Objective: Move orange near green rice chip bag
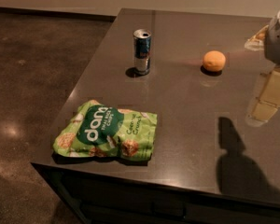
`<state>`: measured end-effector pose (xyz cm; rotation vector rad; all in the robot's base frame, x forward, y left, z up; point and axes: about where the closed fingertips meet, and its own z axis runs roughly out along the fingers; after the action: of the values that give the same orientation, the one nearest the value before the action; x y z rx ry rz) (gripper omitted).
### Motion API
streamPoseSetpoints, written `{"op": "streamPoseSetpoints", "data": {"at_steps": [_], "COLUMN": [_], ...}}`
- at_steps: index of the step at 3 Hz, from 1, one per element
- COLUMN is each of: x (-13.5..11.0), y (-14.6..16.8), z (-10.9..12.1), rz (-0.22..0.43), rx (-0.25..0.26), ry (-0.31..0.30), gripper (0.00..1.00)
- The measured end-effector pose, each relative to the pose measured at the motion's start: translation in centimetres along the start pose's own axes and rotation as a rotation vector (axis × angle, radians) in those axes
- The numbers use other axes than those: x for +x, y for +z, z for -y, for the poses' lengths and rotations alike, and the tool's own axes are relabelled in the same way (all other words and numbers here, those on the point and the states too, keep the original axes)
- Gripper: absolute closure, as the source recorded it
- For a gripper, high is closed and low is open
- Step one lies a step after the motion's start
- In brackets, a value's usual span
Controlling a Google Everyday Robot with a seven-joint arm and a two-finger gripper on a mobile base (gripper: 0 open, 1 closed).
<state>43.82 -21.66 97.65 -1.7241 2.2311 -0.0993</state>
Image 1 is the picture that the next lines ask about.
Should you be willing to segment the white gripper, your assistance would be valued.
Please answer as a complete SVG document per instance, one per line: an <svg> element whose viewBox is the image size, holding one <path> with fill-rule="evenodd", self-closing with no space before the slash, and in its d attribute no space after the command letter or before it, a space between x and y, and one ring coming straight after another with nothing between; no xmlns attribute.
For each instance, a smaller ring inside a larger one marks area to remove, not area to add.
<svg viewBox="0 0 280 224"><path fill-rule="evenodd" d="M280 64L280 10L265 25L245 42L252 51L264 50L265 58ZM280 108L280 65L269 73L261 73L249 102L245 121L252 127L267 123Z"/></svg>

